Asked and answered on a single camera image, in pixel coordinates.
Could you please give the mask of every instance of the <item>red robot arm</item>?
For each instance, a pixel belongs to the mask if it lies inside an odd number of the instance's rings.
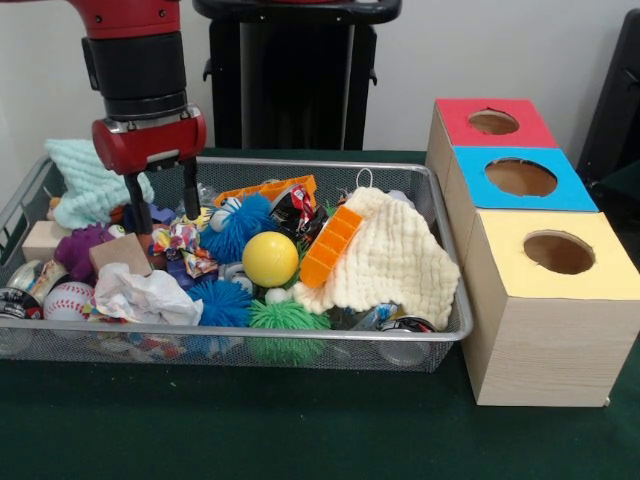
[[[0,0],[23,2],[37,0]],[[125,176],[140,233],[151,233],[137,176],[185,166],[185,207],[197,218],[195,157],[206,125],[187,103],[178,0],[67,0],[87,30],[89,79],[104,97],[107,118],[93,123],[93,142],[106,168]]]

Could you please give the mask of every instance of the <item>wire mesh basket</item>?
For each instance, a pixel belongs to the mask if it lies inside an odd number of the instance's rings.
[[[335,204],[340,190],[353,190],[358,172],[368,168],[373,186],[400,190],[415,203],[438,242],[457,262],[442,193],[425,167],[224,158],[200,158],[198,164],[199,181],[218,192],[313,174],[321,204]],[[180,169],[148,176],[156,192],[155,203],[175,207],[182,195]],[[6,285],[25,262],[21,246],[33,224],[45,218],[47,192],[59,196],[64,188],[60,172],[51,160],[44,159],[0,213],[0,284]],[[466,337],[472,325],[461,279],[448,327],[437,333],[121,325],[5,316],[0,317],[0,358],[433,372],[453,342]]]

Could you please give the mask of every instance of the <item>stacked boxes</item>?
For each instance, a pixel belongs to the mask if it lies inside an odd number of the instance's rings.
[[[527,100],[438,100],[427,165],[476,317],[480,405],[602,406],[640,330],[640,275]]]

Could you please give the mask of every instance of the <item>circular hole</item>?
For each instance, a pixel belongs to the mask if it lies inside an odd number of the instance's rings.
[[[558,186],[558,179],[550,170],[521,158],[503,158],[487,165],[484,171],[500,190],[519,197],[546,197]]]
[[[593,249],[571,234],[559,231],[535,232],[524,242],[524,252],[547,270],[564,275],[586,272],[595,263]]]
[[[520,128],[518,121],[511,115],[490,108],[471,115],[469,123],[479,132],[489,135],[508,135]]]

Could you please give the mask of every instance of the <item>yellow ball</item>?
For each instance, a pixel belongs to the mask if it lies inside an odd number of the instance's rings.
[[[298,268],[298,250],[289,237],[276,232],[256,235],[242,254],[247,276],[261,287],[279,287],[287,283]]]

